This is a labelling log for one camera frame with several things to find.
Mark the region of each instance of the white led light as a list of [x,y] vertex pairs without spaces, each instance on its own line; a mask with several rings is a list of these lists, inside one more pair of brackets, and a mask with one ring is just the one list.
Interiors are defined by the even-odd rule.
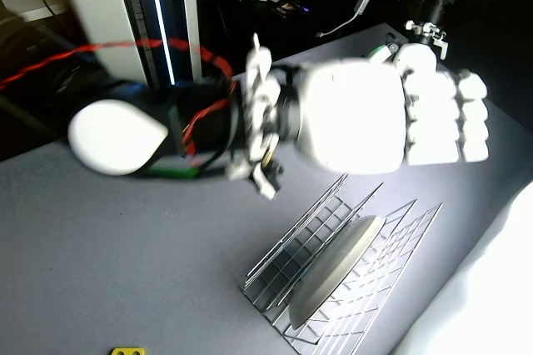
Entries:
[[161,4],[159,0],[154,0],[154,2],[156,3],[157,21],[159,22],[159,30],[161,31],[163,50],[165,51],[165,58],[167,59],[168,76],[170,77],[170,83],[174,85],[176,80],[174,79],[174,71],[172,70],[172,63],[170,62],[170,51],[168,50],[167,33],[165,32],[165,23],[163,22]]

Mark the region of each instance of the gray tabletop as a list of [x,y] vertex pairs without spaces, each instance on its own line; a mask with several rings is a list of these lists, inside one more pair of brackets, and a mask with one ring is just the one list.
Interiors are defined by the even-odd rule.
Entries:
[[[386,25],[291,57],[359,56]],[[361,354],[385,354],[453,273],[498,210],[533,178],[533,137],[489,104],[487,162],[402,167],[351,177],[369,212],[418,198],[440,216],[402,275]],[[239,291],[243,274],[338,177],[298,156],[275,203],[247,182],[97,175],[54,143],[0,164],[0,353],[292,354]]]

